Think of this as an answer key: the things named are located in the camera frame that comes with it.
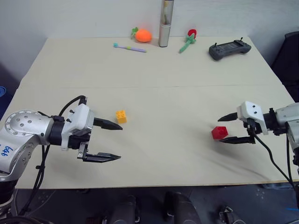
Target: green stem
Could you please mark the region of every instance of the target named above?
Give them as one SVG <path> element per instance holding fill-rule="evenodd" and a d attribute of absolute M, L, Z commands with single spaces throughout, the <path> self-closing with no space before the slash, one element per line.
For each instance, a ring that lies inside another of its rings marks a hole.
<path fill-rule="evenodd" d="M 179 50 L 179 53 L 182 53 L 190 45 L 191 41 L 187 41 L 185 45 Z"/>

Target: red cube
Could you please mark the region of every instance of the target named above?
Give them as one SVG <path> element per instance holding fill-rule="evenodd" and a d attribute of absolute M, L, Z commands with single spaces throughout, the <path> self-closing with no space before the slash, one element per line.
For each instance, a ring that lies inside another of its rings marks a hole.
<path fill-rule="evenodd" d="M 217 126 L 212 131 L 213 139 L 223 139 L 227 135 L 228 135 L 228 131 L 226 130 L 226 127 Z"/>

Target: black game controller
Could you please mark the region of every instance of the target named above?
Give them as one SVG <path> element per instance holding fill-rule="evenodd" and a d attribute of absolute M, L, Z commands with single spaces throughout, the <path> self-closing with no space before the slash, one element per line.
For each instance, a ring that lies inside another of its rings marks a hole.
<path fill-rule="evenodd" d="M 209 53 L 216 61 L 219 61 L 224 56 L 232 55 L 235 53 L 246 54 L 248 51 L 250 51 L 251 46 L 243 42 L 242 39 L 243 37 L 240 40 L 235 40 L 233 42 L 223 43 L 220 45 L 217 45 L 217 43 L 215 43 L 209 48 Z"/>

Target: gray floor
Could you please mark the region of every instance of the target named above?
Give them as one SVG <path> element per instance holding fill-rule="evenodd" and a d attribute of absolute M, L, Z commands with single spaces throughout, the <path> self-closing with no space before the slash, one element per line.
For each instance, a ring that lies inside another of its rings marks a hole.
<path fill-rule="evenodd" d="M 260 185 L 91 189 L 88 192 L 40 190 L 31 208 L 44 206 L 30 216 L 55 224 L 84 224 L 87 217 L 108 215 L 123 197 L 135 195 L 141 208 L 142 223 L 164 224 L 161 207 L 168 190 L 189 196 L 203 224 L 220 223 L 218 212 L 225 205 L 246 224 L 287 224 L 299 218 L 292 190 L 265 189 Z M 19 210 L 29 194 L 30 190 L 18 190 L 16 203 Z"/>

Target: black cable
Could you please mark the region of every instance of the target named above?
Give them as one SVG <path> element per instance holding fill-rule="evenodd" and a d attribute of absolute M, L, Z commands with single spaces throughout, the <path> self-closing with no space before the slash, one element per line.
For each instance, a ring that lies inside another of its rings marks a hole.
<path fill-rule="evenodd" d="M 79 99 L 83 99 L 83 98 L 85 98 L 85 96 L 81 95 L 81 96 L 78 96 L 78 97 L 72 99 L 70 102 L 68 102 L 68 103 L 62 108 L 61 112 L 59 113 L 59 116 L 62 116 L 62 114 L 65 112 L 65 110 L 66 110 L 71 104 L 73 104 L 73 103 L 75 103 L 77 100 L 79 100 Z"/>
<path fill-rule="evenodd" d="M 74 102 L 76 102 L 77 100 L 82 100 L 84 103 L 86 103 L 85 101 L 85 96 L 81 95 L 81 96 L 78 96 L 74 99 L 72 99 L 69 103 L 67 103 L 63 108 L 62 110 L 60 111 L 59 113 L 59 116 L 62 116 L 62 114 L 65 112 L 65 110 L 71 105 L 73 104 Z M 41 115 L 43 116 L 47 116 L 46 114 L 42 113 L 42 112 L 39 112 Z M 38 169 L 38 174 L 37 174 L 37 177 L 36 177 L 36 181 L 34 183 L 34 187 L 32 189 L 32 192 L 30 194 L 30 197 L 27 201 L 27 203 L 24 205 L 24 207 L 22 208 L 22 210 L 19 212 L 19 216 L 23 216 L 25 215 L 25 213 L 27 212 L 33 198 L 35 197 L 35 195 L 37 194 L 42 182 L 43 182 L 43 176 L 44 176 L 44 170 L 45 170 L 45 162 L 46 162 L 46 158 L 47 158 L 47 155 L 48 155 L 48 152 L 49 152 L 49 149 L 50 149 L 50 145 L 47 146 L 46 150 L 45 150 L 45 146 L 42 146 L 42 162 L 41 162 L 41 165 L 40 166 L 37 166 L 36 168 Z"/>
<path fill-rule="evenodd" d="M 291 165 L 290 165 L 290 143 L 289 143 L 288 136 L 286 137 L 286 159 L 287 159 L 287 164 L 288 164 L 289 179 L 293 183 L 292 173 L 291 173 Z"/>
<path fill-rule="evenodd" d="M 38 168 L 39 170 L 38 170 L 38 174 L 37 174 L 37 177 L 36 177 L 36 181 L 35 181 L 34 187 L 32 189 L 32 192 L 30 194 L 30 197 L 29 197 L 27 203 L 24 205 L 24 207 L 22 208 L 22 210 L 18 214 L 19 216 L 25 215 L 25 213 L 27 212 L 33 198 L 37 194 L 37 192 L 38 192 L 38 190 L 39 190 L 39 188 L 40 188 L 40 186 L 43 182 L 43 176 L 44 176 L 44 170 L 45 170 L 45 161 L 46 161 L 49 149 L 50 149 L 50 145 L 47 146 L 46 150 L 45 150 L 45 146 L 42 146 L 42 162 L 41 162 L 41 165 Z"/>
<path fill-rule="evenodd" d="M 270 148 L 255 134 L 255 133 L 253 133 L 253 136 L 256 138 L 256 140 L 258 140 L 261 144 L 262 144 L 262 146 L 264 146 L 266 149 L 267 149 L 267 151 L 268 151 L 268 153 L 269 153 L 269 156 L 270 156 L 270 160 L 271 160 L 271 162 L 273 163 L 273 165 L 279 170 L 279 172 L 285 177 L 285 179 L 287 179 L 288 180 L 288 182 L 290 183 L 290 185 L 294 188 L 294 190 L 295 190 L 295 186 L 294 186 L 294 183 L 287 177 L 287 175 L 279 168 L 279 166 L 274 162 L 274 160 L 273 160 L 273 155 L 272 155 L 272 152 L 271 152 L 271 150 L 270 150 Z"/>
<path fill-rule="evenodd" d="M 24 216 L 15 216 L 10 218 L 4 218 L 0 220 L 0 224 L 14 224 L 14 223 L 27 223 L 27 224 L 42 224 L 34 218 L 24 217 Z"/>
<path fill-rule="evenodd" d="M 42 218 L 38 218 L 38 217 L 33 217 L 35 220 L 39 221 L 42 224 L 53 224 L 52 222 L 42 219 Z"/>

